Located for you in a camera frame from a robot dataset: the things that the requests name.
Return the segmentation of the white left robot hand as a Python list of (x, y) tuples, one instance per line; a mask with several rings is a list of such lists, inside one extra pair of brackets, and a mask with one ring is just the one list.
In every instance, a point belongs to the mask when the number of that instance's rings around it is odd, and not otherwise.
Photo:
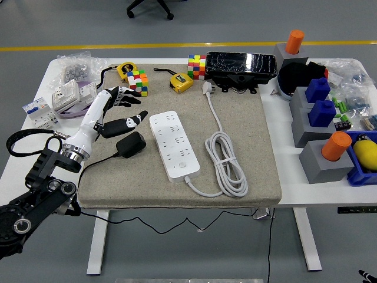
[(77, 152), (90, 156), (92, 144), (98, 136), (111, 138), (134, 130), (147, 116), (147, 111), (110, 122), (103, 122), (108, 110), (115, 106), (131, 107), (140, 104), (141, 94), (127, 87), (113, 87), (100, 91), (84, 116), (78, 131), (67, 138), (62, 148), (65, 152)]

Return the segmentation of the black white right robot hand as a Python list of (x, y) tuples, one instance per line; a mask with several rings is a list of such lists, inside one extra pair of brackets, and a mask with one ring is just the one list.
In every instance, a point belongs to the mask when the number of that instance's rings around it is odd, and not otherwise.
[(358, 273), (362, 276), (362, 278), (363, 278), (362, 282), (363, 283), (377, 283), (377, 277), (371, 275), (370, 273), (365, 272), (361, 269), (358, 271)]

